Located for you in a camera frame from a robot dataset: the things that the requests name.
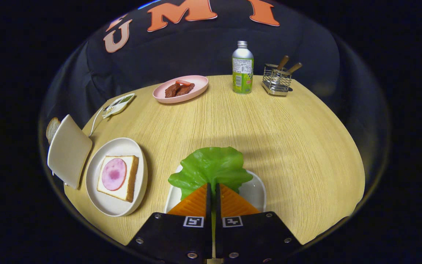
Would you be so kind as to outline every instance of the letter m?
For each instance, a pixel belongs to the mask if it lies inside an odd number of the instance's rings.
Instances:
[[[185,17],[187,21],[206,20],[218,17],[218,14],[211,10],[209,0],[185,0],[182,5],[176,6],[171,3],[164,3],[148,10],[151,13],[151,26],[148,32],[162,29],[167,26],[163,17],[177,24],[186,11],[189,14]]]

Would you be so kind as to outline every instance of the screw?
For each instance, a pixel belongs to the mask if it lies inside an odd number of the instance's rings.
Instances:
[[[198,254],[196,254],[195,252],[190,252],[187,254],[187,256],[191,259],[196,259],[198,257]]]

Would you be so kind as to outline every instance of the white bread slice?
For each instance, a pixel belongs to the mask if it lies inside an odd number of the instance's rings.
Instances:
[[[102,183],[102,172],[104,171],[105,165],[111,161],[112,159],[120,158],[126,164],[126,178],[123,182],[123,185],[116,191],[110,191],[105,188],[104,184]],[[117,199],[122,199],[126,202],[133,201],[133,191],[134,191],[134,181],[136,180],[136,171],[138,170],[138,163],[139,159],[136,156],[105,156],[104,162],[102,162],[102,166],[100,167],[100,174],[99,174],[99,181],[97,183],[97,190],[99,192],[103,192],[104,194],[108,194],[112,197]]]
[[[52,120],[48,123],[47,130],[45,132],[45,136],[48,140],[48,145],[52,144],[53,137],[55,136],[55,132],[57,131],[58,127],[61,125],[60,120],[57,117],[53,117]]]

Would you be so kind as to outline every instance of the metal utensil caddy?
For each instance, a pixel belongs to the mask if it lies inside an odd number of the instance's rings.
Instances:
[[[291,76],[287,69],[277,70],[277,65],[265,64],[263,72],[263,87],[270,95],[286,96],[291,85]]]

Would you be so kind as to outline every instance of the aluminum bottle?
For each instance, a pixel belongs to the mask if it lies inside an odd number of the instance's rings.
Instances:
[[[247,48],[247,42],[239,40],[237,49],[232,54],[232,84],[234,92],[247,94],[252,91],[253,54]]]

